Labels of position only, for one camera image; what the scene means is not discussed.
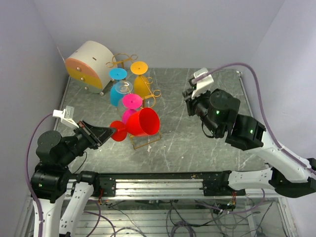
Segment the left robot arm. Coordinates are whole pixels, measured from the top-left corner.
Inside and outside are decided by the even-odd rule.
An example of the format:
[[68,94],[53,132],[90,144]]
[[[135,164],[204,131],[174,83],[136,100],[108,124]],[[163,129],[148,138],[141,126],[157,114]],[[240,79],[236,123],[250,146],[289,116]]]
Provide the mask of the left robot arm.
[[79,121],[73,136],[63,137],[58,131],[44,132],[38,138],[36,154],[40,159],[31,177],[35,208],[35,231],[41,237],[73,237],[80,216],[91,196],[101,191],[100,175],[81,171],[76,176],[71,200],[62,210],[72,173],[68,165],[87,149],[101,147],[111,138],[113,127],[92,126]]

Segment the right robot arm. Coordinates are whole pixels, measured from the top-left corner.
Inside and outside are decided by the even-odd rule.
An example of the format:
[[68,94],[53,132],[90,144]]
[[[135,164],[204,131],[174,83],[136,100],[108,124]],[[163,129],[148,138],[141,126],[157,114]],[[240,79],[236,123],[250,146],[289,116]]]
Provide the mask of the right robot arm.
[[299,198],[316,191],[312,172],[314,158],[304,159],[279,148],[265,126],[251,116],[239,114],[240,100],[224,90],[210,91],[213,80],[191,85],[182,95],[189,116],[198,116],[202,128],[210,131],[209,138],[224,138],[234,148],[248,151],[263,159],[269,168],[258,171],[224,171],[218,191],[229,195],[245,189],[270,189],[288,198]]

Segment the orange plastic wine glass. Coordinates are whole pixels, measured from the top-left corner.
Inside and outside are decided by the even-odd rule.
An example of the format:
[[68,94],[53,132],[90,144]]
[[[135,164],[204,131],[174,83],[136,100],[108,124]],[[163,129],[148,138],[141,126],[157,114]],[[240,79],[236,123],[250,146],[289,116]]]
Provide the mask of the orange plastic wine glass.
[[142,98],[150,95],[149,81],[144,75],[148,70],[148,65],[143,61],[137,61],[132,63],[130,70],[137,76],[134,80],[134,93]]

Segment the red plastic wine glass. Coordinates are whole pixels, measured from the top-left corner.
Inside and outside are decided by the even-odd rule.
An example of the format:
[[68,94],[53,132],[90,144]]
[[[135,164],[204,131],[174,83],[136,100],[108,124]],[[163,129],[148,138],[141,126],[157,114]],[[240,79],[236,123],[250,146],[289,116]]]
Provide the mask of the red plastic wine glass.
[[113,121],[110,128],[116,129],[112,139],[121,142],[128,134],[136,137],[157,134],[160,129],[160,119],[153,109],[144,108],[133,113],[126,123],[120,120]]

